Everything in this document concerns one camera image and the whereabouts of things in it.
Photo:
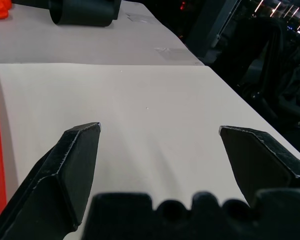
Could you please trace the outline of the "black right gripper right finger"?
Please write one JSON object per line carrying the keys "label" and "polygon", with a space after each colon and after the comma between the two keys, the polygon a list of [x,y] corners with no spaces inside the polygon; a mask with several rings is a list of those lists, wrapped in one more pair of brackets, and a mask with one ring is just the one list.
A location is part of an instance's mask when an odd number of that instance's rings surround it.
{"label": "black right gripper right finger", "polygon": [[300,160],[265,131],[221,126],[236,183],[248,204],[266,189],[300,189]]}

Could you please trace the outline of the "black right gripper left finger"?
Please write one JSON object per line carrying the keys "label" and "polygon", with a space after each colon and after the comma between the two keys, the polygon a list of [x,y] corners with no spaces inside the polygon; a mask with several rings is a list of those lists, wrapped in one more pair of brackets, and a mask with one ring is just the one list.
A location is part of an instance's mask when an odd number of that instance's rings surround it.
{"label": "black right gripper left finger", "polygon": [[0,214],[0,240],[62,240],[83,221],[101,125],[66,130],[33,166]]}

